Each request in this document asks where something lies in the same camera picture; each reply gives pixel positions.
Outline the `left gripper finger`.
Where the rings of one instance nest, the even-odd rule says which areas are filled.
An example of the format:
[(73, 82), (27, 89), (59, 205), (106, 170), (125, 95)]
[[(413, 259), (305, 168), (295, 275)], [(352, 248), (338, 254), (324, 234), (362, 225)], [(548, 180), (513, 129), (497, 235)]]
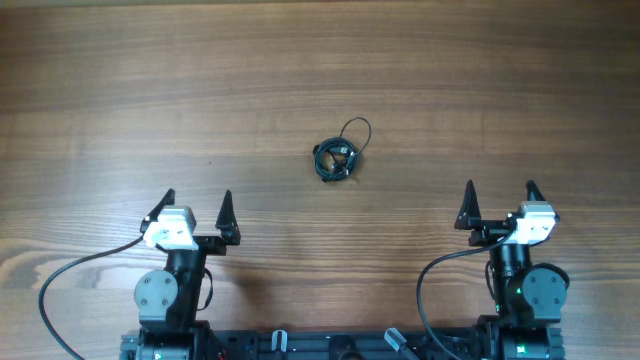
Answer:
[(241, 232), (236, 220), (232, 192), (225, 192), (215, 227), (220, 231), (221, 238), (229, 245), (239, 245)]
[(158, 216), (165, 206), (175, 204), (176, 191), (169, 188), (157, 205), (143, 218), (140, 225), (140, 232), (145, 233), (150, 224), (158, 220)]

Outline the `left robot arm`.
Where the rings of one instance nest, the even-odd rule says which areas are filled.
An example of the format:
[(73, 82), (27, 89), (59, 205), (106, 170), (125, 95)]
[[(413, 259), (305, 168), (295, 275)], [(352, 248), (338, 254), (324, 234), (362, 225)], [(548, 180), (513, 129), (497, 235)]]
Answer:
[(225, 359), (227, 351), (206, 320), (197, 312), (202, 281), (211, 278), (209, 256), (224, 256), (237, 246), (241, 233), (234, 214), (232, 192), (226, 191), (216, 220), (217, 235), (196, 235), (197, 221), (188, 206), (175, 204), (170, 189), (142, 220), (142, 240), (167, 255), (161, 270), (144, 274), (134, 290), (140, 329), (124, 335), (121, 359)]

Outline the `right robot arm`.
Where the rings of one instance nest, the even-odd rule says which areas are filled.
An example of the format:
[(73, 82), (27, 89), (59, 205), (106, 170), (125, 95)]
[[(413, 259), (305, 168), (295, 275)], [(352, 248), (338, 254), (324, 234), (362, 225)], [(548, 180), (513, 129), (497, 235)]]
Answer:
[(469, 230), (469, 245), (486, 248), (494, 316), (475, 325), (477, 359), (558, 360), (566, 357), (561, 321), (570, 278), (550, 263), (535, 264), (530, 249), (550, 239), (560, 217), (534, 181), (526, 199), (503, 220), (484, 220), (472, 181), (465, 188), (454, 224)]

